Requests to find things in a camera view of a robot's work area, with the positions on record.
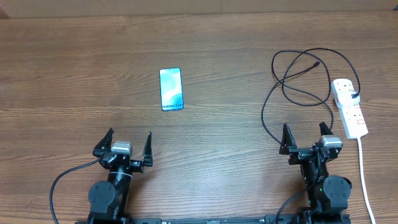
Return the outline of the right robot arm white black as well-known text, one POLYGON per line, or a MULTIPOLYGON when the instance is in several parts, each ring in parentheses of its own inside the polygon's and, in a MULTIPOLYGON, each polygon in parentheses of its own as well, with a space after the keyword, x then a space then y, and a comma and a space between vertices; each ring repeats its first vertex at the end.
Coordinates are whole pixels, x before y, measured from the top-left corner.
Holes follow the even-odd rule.
POLYGON ((343 210, 348 208, 352 183, 345 177, 330 175, 326 164, 338 157, 343 148, 341 139, 325 123, 320 123, 320 138, 311 147, 299 148, 288 124, 284 124, 279 153, 288 155, 290 165, 299 165, 305 189, 288 199, 278 210, 275 222, 285 223, 350 223, 343 210), (309 206, 290 218, 280 213, 291 201, 308 195, 309 206))

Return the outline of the blue Galaxy S24 smartphone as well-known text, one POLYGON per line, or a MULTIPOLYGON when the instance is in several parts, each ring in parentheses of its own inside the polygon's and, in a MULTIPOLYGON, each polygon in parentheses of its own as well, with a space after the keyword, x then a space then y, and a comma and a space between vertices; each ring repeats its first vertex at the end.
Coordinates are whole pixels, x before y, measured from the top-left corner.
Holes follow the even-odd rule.
POLYGON ((159 71, 159 80, 162 110, 184 109, 181 69, 163 68, 159 71))

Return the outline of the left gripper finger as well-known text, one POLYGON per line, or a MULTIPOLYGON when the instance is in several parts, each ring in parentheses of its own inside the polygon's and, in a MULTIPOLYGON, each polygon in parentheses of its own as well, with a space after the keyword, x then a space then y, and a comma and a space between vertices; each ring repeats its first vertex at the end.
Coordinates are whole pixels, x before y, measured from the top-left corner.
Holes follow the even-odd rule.
POLYGON ((147 140, 146 140, 146 144, 144 146, 143 158, 144 158, 144 162, 152 162, 153 161, 152 133, 151 132, 149 132, 147 140))
POLYGON ((111 143, 113 140, 113 128, 110 128, 108 132, 105 134, 104 138, 95 146, 96 151, 103 151, 111 147, 111 143))

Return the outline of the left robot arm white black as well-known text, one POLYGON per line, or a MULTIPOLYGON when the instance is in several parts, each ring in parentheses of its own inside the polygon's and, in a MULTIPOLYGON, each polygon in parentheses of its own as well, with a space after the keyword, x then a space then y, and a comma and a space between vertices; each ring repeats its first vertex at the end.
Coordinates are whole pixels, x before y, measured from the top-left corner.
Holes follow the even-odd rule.
POLYGON ((134 223, 132 216, 126 212, 132 174, 143 173, 145 167, 153 166, 151 133, 148 134, 141 161, 131 158, 132 144, 114 142, 113 133, 110 129, 93 149, 93 155, 109 173, 106 180, 93 184, 89 190, 88 223, 134 223))

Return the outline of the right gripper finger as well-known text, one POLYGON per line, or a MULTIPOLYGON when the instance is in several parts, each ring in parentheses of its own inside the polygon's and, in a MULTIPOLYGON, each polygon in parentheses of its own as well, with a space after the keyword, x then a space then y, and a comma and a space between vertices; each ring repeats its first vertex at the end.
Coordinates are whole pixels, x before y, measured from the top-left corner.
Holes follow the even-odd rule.
POLYGON ((333 135, 331 129, 326 125, 325 122, 320 123, 319 127, 320 127, 320 134, 322 136, 333 135))
POLYGON ((282 140, 280 143, 280 149, 296 149, 297 145, 295 139, 287 123, 283 125, 282 140))

